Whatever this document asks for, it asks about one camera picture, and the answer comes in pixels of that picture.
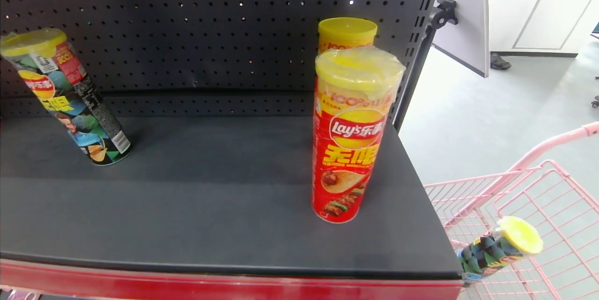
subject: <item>metal bracket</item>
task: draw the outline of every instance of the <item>metal bracket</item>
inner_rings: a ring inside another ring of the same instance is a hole
[[[406,112],[410,104],[411,98],[414,95],[416,84],[420,78],[422,67],[428,55],[428,50],[432,46],[432,40],[435,37],[435,33],[441,27],[444,27],[446,23],[452,23],[453,25],[458,24],[458,18],[455,16],[455,8],[458,7],[458,2],[455,0],[437,0],[439,5],[434,7],[428,17],[429,22],[426,26],[424,37],[418,48],[416,57],[414,58],[414,65],[408,78],[406,80],[405,89],[402,93],[402,97],[399,99],[398,109],[396,111],[393,126],[397,131],[400,131],[400,127],[406,118]]]

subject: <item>gray floor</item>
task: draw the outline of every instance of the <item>gray floor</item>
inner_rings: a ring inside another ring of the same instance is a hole
[[[576,59],[505,59],[512,63],[510,70],[492,70],[490,77],[483,79],[439,51],[431,50],[400,131],[423,183],[503,172],[541,140],[599,120],[599,109],[591,108],[593,97],[599,95],[599,80],[595,80],[599,76],[599,39],[590,37]],[[599,199],[599,136],[563,145],[541,159],[556,160]],[[569,185],[565,187],[566,191],[571,190]],[[562,198],[560,203],[547,208],[554,208],[557,213],[566,207],[564,204]],[[576,210],[577,206],[569,208],[554,218],[575,218],[567,227],[579,229],[599,219],[596,212],[576,217]],[[596,238],[596,233],[599,233],[597,225],[582,234],[586,238],[573,240],[588,242],[593,236]],[[546,247],[552,240],[550,236],[544,238]],[[591,253],[585,259],[596,256],[599,242],[586,249]],[[537,260],[548,262],[563,253],[567,253],[567,247],[544,251]],[[563,272],[574,260],[569,255],[547,266],[548,272]],[[592,261],[592,268],[595,274],[599,272],[599,259]],[[567,273],[573,279],[585,276],[584,271]],[[599,289],[594,280],[587,281],[561,289],[560,296],[573,299]],[[502,289],[517,292],[517,288],[518,285],[515,289],[503,285]],[[597,298],[597,292],[582,299]],[[479,298],[471,291],[462,297]],[[537,298],[556,297],[539,293]],[[495,299],[530,299],[530,296],[504,294]]]

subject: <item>yellow lid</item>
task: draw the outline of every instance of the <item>yellow lid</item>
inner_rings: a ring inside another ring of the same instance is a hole
[[[23,34],[9,34],[0,41],[0,53],[5,57],[17,57],[38,53],[51,58],[56,53],[56,45],[66,41],[66,34],[59,29],[37,29]]]
[[[329,84],[362,91],[368,97],[397,88],[406,68],[391,53],[374,46],[329,49],[316,57],[316,73]]]
[[[497,222],[503,236],[524,255],[536,255],[543,250],[539,232],[518,217],[507,216]]]
[[[321,34],[347,40],[373,38],[377,29],[377,25],[372,21],[351,17],[329,18],[318,23],[318,31]]]

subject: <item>shopping cart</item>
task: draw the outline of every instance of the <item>shopping cart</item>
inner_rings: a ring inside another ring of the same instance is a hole
[[[541,142],[503,174],[425,186],[456,251],[507,215],[543,238],[539,255],[464,288],[460,299],[599,299],[599,204],[556,162],[530,166],[556,145],[594,134],[599,121]]]

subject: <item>pink cart handle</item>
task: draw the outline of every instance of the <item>pink cart handle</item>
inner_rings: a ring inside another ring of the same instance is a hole
[[[554,148],[558,145],[566,144],[568,142],[572,142],[574,140],[578,140],[578,139],[584,138],[586,136],[593,136],[593,135],[598,135],[598,134],[599,134],[599,121],[595,121],[593,123],[583,125],[582,127],[578,128],[578,129],[571,130],[567,133],[559,134],[552,138],[548,138],[547,140],[544,140],[543,142],[537,144],[533,149],[531,149],[528,153],[526,153],[526,155],[524,155],[522,157],[522,159],[520,159],[518,162],[516,162],[516,164],[511,166],[511,168],[509,168],[507,171],[513,172],[513,171],[518,171],[518,170],[523,170],[525,168],[528,168],[528,166],[530,166],[530,164],[533,161],[537,160],[545,152],[547,152],[548,150],[551,150],[552,148]],[[457,214],[455,214],[453,217],[451,217],[451,219],[449,219],[447,221],[447,223],[445,223],[445,230],[458,224],[460,222],[460,220],[462,220],[463,217],[466,217],[468,214],[470,214],[473,211],[473,209],[483,205],[488,200],[490,200],[492,198],[492,196],[494,196],[495,194],[502,191],[503,188],[505,188],[512,181],[513,178],[514,178],[514,176],[512,176],[512,175],[503,176],[503,177],[498,178],[495,182],[493,182],[491,185],[489,185],[484,191],[481,191],[481,195],[487,196],[487,197],[477,198],[477,199],[472,200],[470,203],[466,204],[466,206],[464,206],[464,208],[462,208],[462,210],[460,210]]]
[[[558,145],[566,144],[568,142],[584,138],[586,136],[593,136],[598,133],[599,121],[595,121],[593,123],[583,125],[578,129],[571,130],[567,133],[559,134],[552,138],[548,138],[547,140],[544,140],[543,142],[537,144],[537,146],[535,146],[528,153],[526,153],[526,155],[524,155],[522,159],[516,162],[516,164],[514,164],[507,171],[522,170],[524,168],[528,168],[528,166],[530,166],[530,164],[533,161],[541,157],[541,155],[551,150],[552,148]]]

